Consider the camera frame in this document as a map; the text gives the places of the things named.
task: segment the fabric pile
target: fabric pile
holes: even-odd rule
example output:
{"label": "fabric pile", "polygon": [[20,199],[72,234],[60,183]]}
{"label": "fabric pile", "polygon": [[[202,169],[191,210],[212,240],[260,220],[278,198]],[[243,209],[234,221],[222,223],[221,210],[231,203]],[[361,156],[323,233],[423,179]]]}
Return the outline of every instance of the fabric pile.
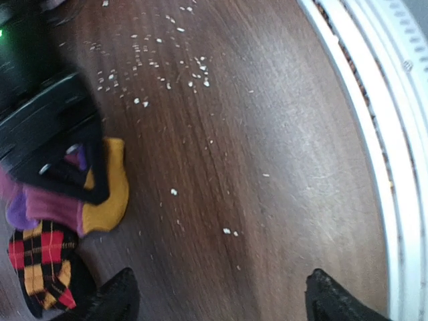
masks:
{"label": "fabric pile", "polygon": [[[110,197],[98,206],[16,183],[0,170],[0,197],[7,202],[7,221],[16,229],[9,241],[9,259],[36,318],[43,310],[74,309],[96,291],[91,273],[76,253],[79,238],[114,229],[129,198],[124,142],[108,138],[105,145]],[[77,150],[66,160],[87,172],[85,188],[91,189],[92,173],[85,169],[81,153]]]}

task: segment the dark wood surface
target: dark wood surface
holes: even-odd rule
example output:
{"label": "dark wood surface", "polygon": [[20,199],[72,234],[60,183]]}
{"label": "dark wood surface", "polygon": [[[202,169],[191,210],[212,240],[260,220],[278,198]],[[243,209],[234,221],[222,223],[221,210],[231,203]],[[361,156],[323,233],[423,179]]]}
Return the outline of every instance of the dark wood surface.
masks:
{"label": "dark wood surface", "polygon": [[[55,35],[87,75],[106,134],[126,141],[126,217],[80,253],[100,284],[134,269],[140,320],[305,320],[316,267],[385,311],[362,143],[294,1],[89,0]],[[0,262],[0,313],[31,320],[5,250]]]}

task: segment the sock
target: sock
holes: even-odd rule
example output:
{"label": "sock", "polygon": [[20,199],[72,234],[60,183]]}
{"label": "sock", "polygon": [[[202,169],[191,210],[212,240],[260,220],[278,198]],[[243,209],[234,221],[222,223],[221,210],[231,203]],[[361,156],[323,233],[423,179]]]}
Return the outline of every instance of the sock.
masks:
{"label": "sock", "polygon": [[[80,156],[70,154],[66,160],[80,167]],[[80,202],[62,194],[45,191],[31,185],[24,185],[26,216],[29,221],[55,221],[76,231]]]}
{"label": "sock", "polygon": [[[42,220],[55,221],[78,233],[80,237],[91,231],[111,231],[122,220],[129,198],[129,184],[124,170],[124,141],[107,138],[106,155],[110,197],[95,206],[65,195],[44,191],[30,185],[13,182],[0,171],[0,197],[11,199],[7,220],[14,228],[33,229]],[[68,155],[69,161],[86,166],[82,152]],[[86,179],[86,188],[94,186],[92,172]]]}
{"label": "sock", "polygon": [[12,235],[9,259],[35,317],[41,317],[40,308],[76,306],[69,289],[72,264],[68,257],[73,258],[77,245],[77,234],[53,221],[42,221],[35,229]]}
{"label": "sock", "polygon": [[14,228],[23,231],[38,225],[37,220],[26,217],[23,185],[12,180],[2,169],[0,169],[0,199],[6,201],[6,220]]}
{"label": "sock", "polygon": [[[78,216],[79,235],[91,231],[111,231],[122,220],[129,199],[129,184],[123,164],[124,141],[118,138],[109,138],[106,142],[108,184],[110,197],[98,206],[85,203],[82,215]],[[92,173],[88,173],[85,187],[94,186]]]}
{"label": "sock", "polygon": [[6,209],[7,222],[19,231],[35,229],[40,223],[37,219],[27,218],[27,207],[25,202],[25,194],[20,192]]}

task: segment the purple sock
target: purple sock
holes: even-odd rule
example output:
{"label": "purple sock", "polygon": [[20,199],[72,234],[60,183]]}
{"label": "purple sock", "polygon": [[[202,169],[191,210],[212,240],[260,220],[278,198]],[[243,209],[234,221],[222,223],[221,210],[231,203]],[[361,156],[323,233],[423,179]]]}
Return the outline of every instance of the purple sock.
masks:
{"label": "purple sock", "polygon": [[35,229],[39,225],[37,219],[27,219],[25,194],[20,192],[6,210],[6,220],[18,231]]}

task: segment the plaid sock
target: plaid sock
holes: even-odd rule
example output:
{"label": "plaid sock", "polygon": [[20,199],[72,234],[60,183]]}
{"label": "plaid sock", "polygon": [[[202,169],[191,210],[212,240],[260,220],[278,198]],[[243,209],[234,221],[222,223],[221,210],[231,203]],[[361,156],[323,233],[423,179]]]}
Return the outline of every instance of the plaid sock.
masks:
{"label": "plaid sock", "polygon": [[35,317],[40,318],[42,310],[75,308],[80,296],[94,291],[87,267],[74,253],[77,245],[77,234],[53,221],[12,235],[9,259]]}

